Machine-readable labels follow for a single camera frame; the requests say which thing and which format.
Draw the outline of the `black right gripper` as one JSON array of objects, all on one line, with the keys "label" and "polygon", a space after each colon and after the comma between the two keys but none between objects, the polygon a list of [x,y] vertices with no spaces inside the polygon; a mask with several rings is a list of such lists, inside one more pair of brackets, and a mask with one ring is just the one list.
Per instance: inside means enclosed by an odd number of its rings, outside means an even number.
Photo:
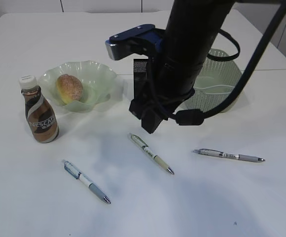
[{"label": "black right gripper", "polygon": [[175,109],[174,105],[180,105],[194,94],[195,89],[191,89],[187,94],[170,99],[151,91],[150,83],[146,81],[139,96],[131,101],[129,111],[141,120],[142,128],[147,133],[152,134],[162,120],[169,118],[175,120],[176,123],[194,123],[194,109],[178,111],[176,114],[169,110],[170,107]]}]

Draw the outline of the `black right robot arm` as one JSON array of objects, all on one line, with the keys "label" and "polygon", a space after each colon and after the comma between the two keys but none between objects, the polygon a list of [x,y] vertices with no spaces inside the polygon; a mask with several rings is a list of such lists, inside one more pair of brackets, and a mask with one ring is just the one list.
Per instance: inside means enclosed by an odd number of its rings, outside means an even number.
[{"label": "black right robot arm", "polygon": [[142,128],[152,134],[169,118],[179,125],[201,125],[199,109],[177,112],[178,106],[194,93],[212,44],[233,0],[176,0],[158,52],[147,60],[143,75],[135,74],[134,99],[129,111]]}]

